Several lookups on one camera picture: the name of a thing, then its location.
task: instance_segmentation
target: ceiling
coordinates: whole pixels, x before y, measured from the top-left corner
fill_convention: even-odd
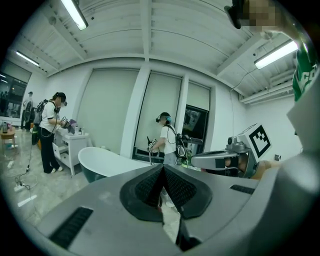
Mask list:
[[[79,30],[60,0],[43,4],[8,49],[7,59],[51,76],[98,59],[140,57],[183,65],[220,80],[244,97],[294,71],[295,54],[262,68],[254,61],[287,41],[235,29],[224,12],[232,0],[79,0],[89,26]],[[20,51],[40,63],[23,61]]]

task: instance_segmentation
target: floor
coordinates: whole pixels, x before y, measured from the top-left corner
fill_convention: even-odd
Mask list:
[[[11,211],[18,218],[37,226],[41,219],[54,207],[89,183],[79,165],[75,166],[76,175],[72,178],[70,169],[63,164],[63,171],[57,171],[52,174],[44,173],[41,152],[37,145],[31,146],[31,136],[30,132],[16,128],[15,143],[17,151],[15,148],[7,148],[3,154],[0,148],[0,188],[7,199],[8,205],[11,207]],[[23,183],[29,185],[31,189],[23,188],[15,191],[15,178],[26,172],[30,159],[30,150],[29,174],[22,176],[20,179]],[[36,195],[35,199],[18,207],[19,202],[34,195]],[[164,218],[163,228],[172,242],[175,242],[179,229],[180,214],[175,207],[169,208],[165,203],[162,204],[161,208]]]

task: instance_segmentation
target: freestanding bathtub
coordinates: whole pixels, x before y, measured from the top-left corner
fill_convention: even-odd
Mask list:
[[[100,147],[85,147],[78,154],[81,169],[89,183],[150,166]]]

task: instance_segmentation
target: roller shade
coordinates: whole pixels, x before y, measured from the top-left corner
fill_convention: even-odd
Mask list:
[[[0,68],[2,73],[5,73],[15,79],[28,83],[31,73],[25,69],[13,64],[8,60],[4,60]]]
[[[137,70],[95,70],[85,88],[77,122],[95,147],[120,154],[122,134]]]
[[[151,73],[143,98],[135,147],[141,150],[147,148],[147,136],[150,140],[159,139],[161,126],[156,118],[162,112],[168,112],[175,125],[178,109],[181,78]]]
[[[189,82],[186,104],[203,110],[210,110],[210,90]]]

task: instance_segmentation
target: fluorescent light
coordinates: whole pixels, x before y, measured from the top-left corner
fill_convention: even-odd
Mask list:
[[[61,0],[61,2],[80,30],[84,30],[86,27],[88,27],[88,23],[84,15],[74,0]]]
[[[18,50],[15,52],[16,54],[18,54],[20,57],[24,58],[25,60],[27,60],[28,62],[31,62],[32,64],[39,66],[38,62],[35,62],[34,60],[32,60],[31,58],[27,57],[26,55],[22,54],[21,52],[19,52]]]
[[[254,64],[260,70],[270,63],[275,62],[276,60],[279,60],[280,58],[293,53],[296,50],[298,50],[297,44],[290,40],[269,52],[267,55],[257,59]]]

